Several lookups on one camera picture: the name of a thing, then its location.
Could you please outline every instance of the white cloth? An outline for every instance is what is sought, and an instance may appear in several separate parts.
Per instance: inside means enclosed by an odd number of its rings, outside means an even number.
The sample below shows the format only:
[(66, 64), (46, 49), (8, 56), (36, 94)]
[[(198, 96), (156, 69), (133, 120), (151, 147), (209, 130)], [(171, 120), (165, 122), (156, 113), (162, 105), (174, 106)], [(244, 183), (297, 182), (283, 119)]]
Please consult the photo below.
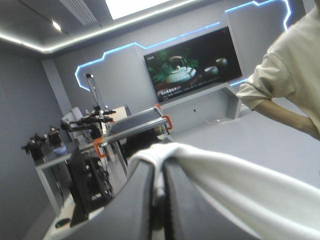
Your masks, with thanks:
[(155, 166), (154, 188), (164, 189), (162, 164), (175, 157), (199, 192), (220, 213), (262, 240), (320, 240), (320, 190), (243, 159), (179, 143), (154, 144), (129, 160)]
[(320, 12), (314, 8), (268, 49), (237, 96), (253, 110), (266, 99), (287, 98), (320, 132)]

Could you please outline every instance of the person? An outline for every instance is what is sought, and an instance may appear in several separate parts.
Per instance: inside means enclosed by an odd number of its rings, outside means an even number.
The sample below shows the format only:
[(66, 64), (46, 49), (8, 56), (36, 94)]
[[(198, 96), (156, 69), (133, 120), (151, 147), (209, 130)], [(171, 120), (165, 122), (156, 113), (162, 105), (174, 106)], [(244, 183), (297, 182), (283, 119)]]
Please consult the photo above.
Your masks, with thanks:
[[(237, 96), (252, 111), (320, 140), (320, 0), (315, 4), (272, 44)], [(283, 97), (307, 116), (272, 101)]]

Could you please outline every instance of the wall-mounted tv screen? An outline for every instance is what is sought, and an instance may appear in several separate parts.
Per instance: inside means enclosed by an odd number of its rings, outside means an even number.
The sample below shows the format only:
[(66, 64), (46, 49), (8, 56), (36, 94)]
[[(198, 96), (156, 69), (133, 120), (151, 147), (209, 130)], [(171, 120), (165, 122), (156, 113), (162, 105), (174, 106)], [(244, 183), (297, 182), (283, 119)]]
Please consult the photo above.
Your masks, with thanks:
[(159, 102), (242, 76), (228, 27), (144, 56)]

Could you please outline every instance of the black monitor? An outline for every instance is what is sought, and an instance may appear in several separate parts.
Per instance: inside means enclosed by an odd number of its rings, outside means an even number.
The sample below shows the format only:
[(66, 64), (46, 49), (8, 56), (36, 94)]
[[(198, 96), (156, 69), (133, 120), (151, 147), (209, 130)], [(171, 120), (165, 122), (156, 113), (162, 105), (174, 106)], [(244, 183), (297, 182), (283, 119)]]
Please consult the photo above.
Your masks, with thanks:
[(144, 56), (159, 102), (242, 76), (228, 27)]
[(84, 158), (78, 146), (68, 160), (72, 180), (69, 189), (75, 203), (71, 227), (87, 220), (90, 212), (103, 207), (112, 199), (112, 190), (106, 186), (106, 183), (110, 184), (109, 178), (99, 166), (99, 161), (98, 157)]
[(89, 171), (78, 146), (73, 151), (67, 166), (72, 180), (72, 185), (69, 189), (75, 203), (71, 221), (72, 226), (88, 219), (92, 201), (88, 188)]

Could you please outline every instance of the orange bracket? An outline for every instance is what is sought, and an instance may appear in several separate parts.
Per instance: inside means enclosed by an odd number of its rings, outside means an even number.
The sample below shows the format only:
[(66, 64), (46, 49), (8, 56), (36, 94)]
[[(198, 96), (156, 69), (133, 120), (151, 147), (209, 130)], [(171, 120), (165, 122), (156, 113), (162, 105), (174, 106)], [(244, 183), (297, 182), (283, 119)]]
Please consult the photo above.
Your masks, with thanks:
[(102, 141), (103, 141), (102, 137), (99, 137), (99, 138), (96, 138), (95, 140), (93, 140), (93, 146), (94, 146), (95, 152), (99, 158), (104, 158), (104, 157), (109, 156), (107, 152), (104, 154), (101, 154), (101, 152), (99, 150), (98, 144), (102, 143)]
[(169, 127), (166, 127), (166, 130), (171, 130), (173, 128), (172, 126), (172, 122), (171, 122), (171, 118), (168, 115), (163, 115), (162, 116), (164, 119), (166, 119), (168, 121)]
[(157, 104), (155, 104), (155, 105), (154, 105), (154, 107), (155, 107), (155, 108), (158, 108), (158, 109), (160, 109), (160, 110), (162, 109), (162, 108), (161, 108), (161, 105), (160, 105), (160, 104), (158, 104), (158, 103), (157, 103)]

